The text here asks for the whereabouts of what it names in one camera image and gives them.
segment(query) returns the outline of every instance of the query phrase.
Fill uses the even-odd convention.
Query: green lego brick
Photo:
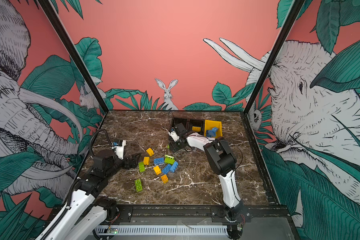
[[[143,187],[141,185],[141,180],[138,179],[138,180],[135,180],[135,186],[136,186],[136,191],[137,192],[141,192],[143,190]]]
[[[174,160],[174,157],[172,156],[168,156],[168,155],[165,155],[165,160],[164,160],[165,163],[169,163],[169,164],[173,164],[175,162]]]
[[[140,172],[144,172],[144,171],[145,171],[144,162],[139,162],[139,171],[140,171]]]

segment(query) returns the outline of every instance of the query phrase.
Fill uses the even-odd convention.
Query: black metal frame
[[[263,86],[265,79],[268,78],[268,73],[271,70],[271,67],[272,67],[274,61],[276,60],[276,57],[279,54],[279,51],[281,50],[281,47],[283,46],[284,41],[287,38],[288,33],[291,30],[292,25],[295,22],[303,3],[304,3],[304,0],[294,0],[291,8],[289,9],[288,15],[284,21],[283,26],[281,27],[279,35],[278,35],[278,37],[275,41],[275,44],[273,45],[273,48],[269,54],[268,60],[265,63],[263,70],[261,71],[261,74],[256,83],[256,86],[253,89],[252,95],[244,109],[245,115],[247,115],[249,113],[250,108],[251,108],[252,104],[254,103],[256,96],[259,94],[260,89]]]
[[[60,40],[64,44],[65,48],[67,49],[69,55],[71,56],[73,62],[76,64],[77,68],[79,69],[80,73],[82,74],[83,78],[87,82],[89,88],[91,89],[92,93],[94,94],[95,98],[99,102],[100,107],[104,111],[104,113],[108,113],[108,107],[104,102],[103,98],[100,96],[99,91],[96,88],[96,85],[93,83],[91,75],[89,74],[83,60],[81,59],[80,55],[78,54],[75,45],[73,45],[71,38],[69,37],[68,33],[65,31],[64,26],[60,22],[59,17],[57,16],[54,8],[50,4],[48,0],[38,0],[41,8],[43,9],[45,15],[48,17],[49,21],[51,22],[53,28],[55,29],[56,33],[60,37]]]

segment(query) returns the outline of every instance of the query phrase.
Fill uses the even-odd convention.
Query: marble tabletop
[[[209,119],[221,121],[223,137],[236,144],[231,148],[236,155],[236,185],[240,197],[246,205],[268,205],[263,182],[259,176],[253,154],[243,127],[239,113],[225,112],[173,112],[176,118]],[[167,149],[169,127],[168,112],[156,111],[110,111],[102,125],[113,139],[124,139],[127,145],[124,148],[126,156],[142,153],[149,147],[154,155],[150,157],[150,165],[145,166],[144,172],[139,168],[120,170],[110,180],[101,195],[116,199],[120,204],[222,204],[223,192],[218,176],[211,170],[206,155],[201,150],[184,150],[170,152]],[[93,151],[108,149],[105,135],[99,133],[93,144]],[[169,181],[163,184],[161,176],[153,170],[153,159],[165,154],[174,156],[178,162],[177,170],[167,174]],[[91,156],[86,159],[80,175],[83,175],[92,165]],[[162,170],[166,164],[159,165]],[[140,179],[143,191],[137,193],[135,180]]]

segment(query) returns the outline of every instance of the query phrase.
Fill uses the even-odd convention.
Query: black cable
[[[95,141],[95,138],[97,137],[97,135],[99,134],[99,132],[104,132],[104,133],[105,133],[106,138],[107,138],[107,141],[108,141],[110,147],[113,147],[113,146],[112,146],[112,142],[110,141],[110,138],[109,138],[109,136],[108,136],[107,131],[106,131],[104,128],[99,128],[99,129],[92,135],[91,140],[90,140],[89,143],[88,143],[89,153],[91,154],[92,157],[95,156],[95,155],[93,154],[93,151],[92,151],[93,142]]]
[[[40,238],[40,240],[45,240],[46,237],[48,237],[48,235],[52,232],[52,230],[58,225],[58,223],[62,220],[62,218],[64,217],[64,215],[68,212],[68,210],[71,208],[71,201],[72,201],[72,193],[73,193],[73,189],[75,188],[75,185],[80,181],[80,178],[75,179],[75,181],[73,182],[73,184],[71,185],[71,187],[69,188],[68,191],[68,196],[67,196],[67,206],[64,208],[63,212],[60,214],[60,216],[58,217],[58,219],[52,224],[52,226],[45,232],[45,234],[43,235],[43,237]]]

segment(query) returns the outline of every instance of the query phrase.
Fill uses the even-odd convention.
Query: pink wall
[[[195,103],[219,105],[211,92],[217,81],[232,94],[245,86],[248,73],[226,63],[204,41],[230,40],[256,58],[268,52],[277,37],[277,1],[104,0],[81,3],[84,20],[60,1],[59,17],[74,43],[96,38],[102,48],[103,91],[111,88],[147,90],[153,99],[171,90],[178,109]],[[112,100],[115,109],[124,106]]]

